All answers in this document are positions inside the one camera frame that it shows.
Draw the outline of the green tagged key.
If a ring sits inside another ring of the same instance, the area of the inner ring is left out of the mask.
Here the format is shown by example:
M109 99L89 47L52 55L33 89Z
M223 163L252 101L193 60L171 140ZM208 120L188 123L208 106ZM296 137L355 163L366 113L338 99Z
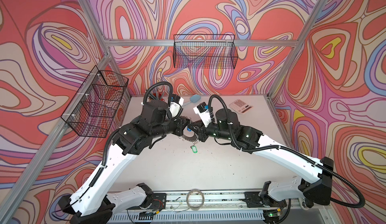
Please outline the green tagged key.
M198 152L198 149L195 145L192 145L191 146L191 150L194 152L194 153L197 153Z

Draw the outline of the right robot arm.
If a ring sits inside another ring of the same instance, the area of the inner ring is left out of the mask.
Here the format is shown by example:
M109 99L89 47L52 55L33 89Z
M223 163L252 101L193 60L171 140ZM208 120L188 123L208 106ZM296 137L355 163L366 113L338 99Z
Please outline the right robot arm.
M196 106L194 112L200 120L189 124L198 137L205 142L209 137L232 141L231 146L241 152L269 159L295 173L295 177L283 182L267 181L260 197L267 201L281 202L304 198L310 205L328 206L331 202L332 175L318 168L320 164L332 170L333 161L327 157L313 158L276 142L263 132L240 124L238 115L228 109L220 109L211 117L206 107Z

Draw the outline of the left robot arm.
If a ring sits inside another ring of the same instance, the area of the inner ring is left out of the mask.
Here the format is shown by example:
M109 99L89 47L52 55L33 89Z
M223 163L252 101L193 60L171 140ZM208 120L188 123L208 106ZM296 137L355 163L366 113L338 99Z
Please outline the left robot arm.
M147 209L154 201L153 191L140 183L127 191L109 194L124 169L146 148L167 135L182 136L191 122L182 117L184 99L143 102L142 112L130 123L109 136L102 160L90 178L72 195L60 198L63 213L71 215L71 224L106 224L110 218L129 208Z

